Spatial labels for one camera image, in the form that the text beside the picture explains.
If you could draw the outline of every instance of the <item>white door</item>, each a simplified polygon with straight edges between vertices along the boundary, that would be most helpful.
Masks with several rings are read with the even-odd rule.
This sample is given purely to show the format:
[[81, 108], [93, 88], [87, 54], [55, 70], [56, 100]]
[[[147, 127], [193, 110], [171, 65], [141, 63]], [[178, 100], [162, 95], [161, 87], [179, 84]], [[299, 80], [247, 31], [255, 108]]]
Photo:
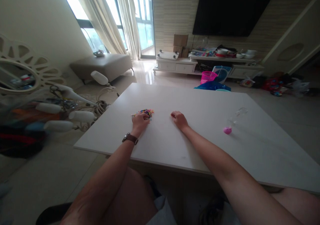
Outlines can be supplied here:
[[312, 0], [262, 61], [265, 74], [293, 73], [320, 50], [320, 0]]

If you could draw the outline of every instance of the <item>tv stand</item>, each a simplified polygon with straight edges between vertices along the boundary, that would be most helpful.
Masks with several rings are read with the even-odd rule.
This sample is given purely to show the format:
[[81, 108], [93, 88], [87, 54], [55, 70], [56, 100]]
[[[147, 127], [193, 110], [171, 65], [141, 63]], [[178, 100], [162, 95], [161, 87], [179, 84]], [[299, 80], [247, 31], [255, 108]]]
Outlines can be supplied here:
[[212, 60], [221, 62], [233, 62], [232, 70], [230, 71], [228, 78], [235, 79], [245, 79], [248, 77], [253, 77], [259, 71], [264, 69], [261, 65], [249, 66], [255, 60], [250, 59], [237, 59], [237, 58], [217, 58], [217, 57], [202, 57], [202, 56], [190, 56], [190, 59], [179, 58], [177, 60], [165, 60], [157, 59], [158, 67], [153, 69], [154, 75], [157, 71], [161, 72], [171, 72], [178, 74], [193, 74], [202, 75], [201, 71], [195, 71], [197, 60]]

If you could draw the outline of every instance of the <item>window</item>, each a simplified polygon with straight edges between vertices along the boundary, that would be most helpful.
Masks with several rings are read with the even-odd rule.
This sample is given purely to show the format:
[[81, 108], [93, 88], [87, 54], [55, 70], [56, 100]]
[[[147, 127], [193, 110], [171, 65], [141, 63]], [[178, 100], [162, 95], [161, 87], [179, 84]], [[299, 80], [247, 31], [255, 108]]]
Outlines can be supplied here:
[[142, 55], [154, 56], [152, 1], [134, 0], [134, 4]]
[[[88, 19], [88, 16], [84, 12], [79, 0], [67, 0], [67, 1], [71, 7], [76, 19], [77, 19], [77, 21], [78, 21], [78, 24], [81, 28], [81, 31], [82, 31], [84, 37], [88, 41], [92, 51], [95, 52], [97, 50], [103, 50], [103, 51], [109, 52], [108, 48], [106, 48], [103, 45], [103, 42], [99, 38], [95, 29], [93, 28], [91, 22]], [[121, 19], [120, 19], [120, 13], [119, 13], [117, 0], [106, 0], [106, 1], [107, 1], [108, 6], [111, 10], [113, 19], [117, 24], [117, 27], [118, 27], [122, 42], [124, 44], [124, 47], [127, 49], [127, 44], [126, 44], [126, 41], [124, 38], [124, 32], [123, 32]]]

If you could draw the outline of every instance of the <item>blue fan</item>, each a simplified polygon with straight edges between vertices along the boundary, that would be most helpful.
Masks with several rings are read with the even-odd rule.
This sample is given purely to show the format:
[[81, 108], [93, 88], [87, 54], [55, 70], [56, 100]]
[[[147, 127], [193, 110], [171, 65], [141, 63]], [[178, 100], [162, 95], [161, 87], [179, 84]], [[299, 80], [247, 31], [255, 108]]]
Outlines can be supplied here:
[[215, 78], [215, 81], [223, 84], [226, 80], [228, 74], [231, 71], [231, 67], [228, 66], [215, 66], [213, 68], [213, 72], [215, 72], [218, 76]]

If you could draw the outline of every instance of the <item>ottoman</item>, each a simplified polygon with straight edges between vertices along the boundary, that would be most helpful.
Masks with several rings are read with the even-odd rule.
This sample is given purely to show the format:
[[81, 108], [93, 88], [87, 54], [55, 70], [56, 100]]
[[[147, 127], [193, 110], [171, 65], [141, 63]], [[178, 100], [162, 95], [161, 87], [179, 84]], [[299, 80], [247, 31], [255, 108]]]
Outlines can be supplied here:
[[71, 63], [70, 68], [83, 82], [84, 80], [92, 80], [90, 74], [95, 70], [102, 73], [111, 82], [127, 70], [132, 69], [132, 62], [129, 55], [105, 54], [104, 57], [99, 58], [92, 55]]

